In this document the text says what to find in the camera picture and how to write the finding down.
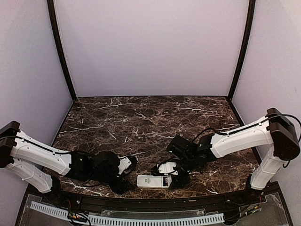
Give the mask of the white remote control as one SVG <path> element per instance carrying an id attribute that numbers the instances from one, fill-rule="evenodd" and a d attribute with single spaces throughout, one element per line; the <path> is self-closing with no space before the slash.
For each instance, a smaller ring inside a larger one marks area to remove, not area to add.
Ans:
<path id="1" fill-rule="evenodd" d="M 138 175 L 136 185 L 139 188 L 162 188 L 163 176 Z"/>

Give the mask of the white battery cover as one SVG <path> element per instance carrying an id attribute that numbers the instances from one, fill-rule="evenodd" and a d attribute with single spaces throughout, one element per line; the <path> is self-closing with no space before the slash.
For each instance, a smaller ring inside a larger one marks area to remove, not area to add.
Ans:
<path id="1" fill-rule="evenodd" d="M 162 177 L 162 188 L 169 188 L 172 183 L 171 176 L 163 176 Z"/>

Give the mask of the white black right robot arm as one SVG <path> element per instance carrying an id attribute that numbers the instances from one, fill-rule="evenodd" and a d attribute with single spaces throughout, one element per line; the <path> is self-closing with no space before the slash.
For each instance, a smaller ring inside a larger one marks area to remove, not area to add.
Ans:
<path id="1" fill-rule="evenodd" d="M 281 167 L 287 167 L 301 152 L 301 137 L 296 134 L 295 126 L 289 120 L 291 117 L 276 108 L 270 108 L 260 119 L 233 130 L 218 132 L 213 128 L 206 128 L 192 140 L 175 136 L 167 151 L 176 159 L 169 160 L 161 167 L 162 172 L 179 178 L 188 175 L 198 166 L 226 155 L 269 145 L 268 153 L 251 174 L 249 187 L 240 193 L 242 203 L 250 204 L 258 197 L 258 190 L 264 189 Z"/>

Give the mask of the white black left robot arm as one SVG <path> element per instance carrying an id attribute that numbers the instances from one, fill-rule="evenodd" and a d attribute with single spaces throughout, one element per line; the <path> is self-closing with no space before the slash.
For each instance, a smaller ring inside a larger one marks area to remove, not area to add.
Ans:
<path id="1" fill-rule="evenodd" d="M 55 149 L 28 136 L 19 126 L 18 122 L 12 121 L 0 129 L 0 166 L 40 193 L 48 193 L 54 204 L 63 205 L 66 194 L 60 190 L 60 180 L 38 169 L 38 165 L 78 181 L 106 183 L 116 194 L 134 189 L 134 185 L 125 179 L 137 164 L 134 156 L 119 158 L 111 151 L 91 154 Z"/>

